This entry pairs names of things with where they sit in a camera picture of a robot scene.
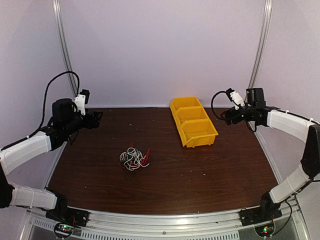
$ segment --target tangled cable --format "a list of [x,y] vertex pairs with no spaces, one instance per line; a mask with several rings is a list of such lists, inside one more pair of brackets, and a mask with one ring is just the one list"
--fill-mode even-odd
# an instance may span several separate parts
[[138,151],[133,147],[133,144],[130,144],[130,147],[120,155],[120,166],[125,167],[129,171],[134,171],[140,167],[147,167],[148,158],[150,156],[150,149],[146,154]]

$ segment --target yellow storage bin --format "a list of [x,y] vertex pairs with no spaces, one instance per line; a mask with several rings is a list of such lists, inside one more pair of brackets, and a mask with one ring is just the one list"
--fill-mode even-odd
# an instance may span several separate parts
[[194,148],[215,142],[218,132],[197,97],[175,98],[170,109],[182,146]]

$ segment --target ventilation grille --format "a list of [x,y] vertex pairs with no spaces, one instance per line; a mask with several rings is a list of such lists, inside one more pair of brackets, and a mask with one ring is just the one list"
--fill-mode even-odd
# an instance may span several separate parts
[[[47,229],[49,231],[54,230],[54,223],[47,222],[45,219],[35,219],[33,222],[34,226],[40,227],[42,229]],[[227,233],[219,233],[219,234],[211,234],[207,236],[201,236],[201,237],[123,237],[123,236],[116,236],[111,235],[107,233],[100,233],[100,232],[94,232],[93,229],[86,230],[83,228],[81,230],[81,233],[79,232],[79,235],[72,235],[74,238],[83,239],[83,240],[240,240],[239,232],[238,231],[231,231]]]

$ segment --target dark wood surface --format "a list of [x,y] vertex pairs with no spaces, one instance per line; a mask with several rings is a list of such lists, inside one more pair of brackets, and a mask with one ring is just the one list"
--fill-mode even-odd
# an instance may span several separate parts
[[[277,182],[254,133],[227,126],[206,109],[219,136],[211,146],[182,147],[169,108],[103,109],[99,129],[82,129],[68,145],[49,188],[69,206],[126,214],[190,214],[259,205]],[[119,156],[130,142],[151,149],[135,174]]]

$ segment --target white backdrop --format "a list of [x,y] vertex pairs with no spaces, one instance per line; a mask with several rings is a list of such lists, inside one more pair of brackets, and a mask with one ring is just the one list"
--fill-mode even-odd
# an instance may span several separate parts
[[[320,2],[273,1],[272,18],[257,87],[268,106],[320,120]],[[297,168],[304,144],[280,131],[258,127],[279,178]],[[320,184],[312,183],[298,200],[313,240],[320,236]]]
[[[40,124],[47,83],[65,71],[58,42],[52,0],[0,1],[0,148],[32,133]],[[48,92],[46,118],[51,104],[70,98],[67,77]],[[15,169],[8,179],[20,185],[43,188],[56,152],[50,152]],[[0,209],[0,238],[18,239],[24,208]]]
[[[68,0],[61,11],[73,69],[91,107],[160,107],[229,87],[245,94],[265,1]],[[230,106],[217,98],[216,106]]]

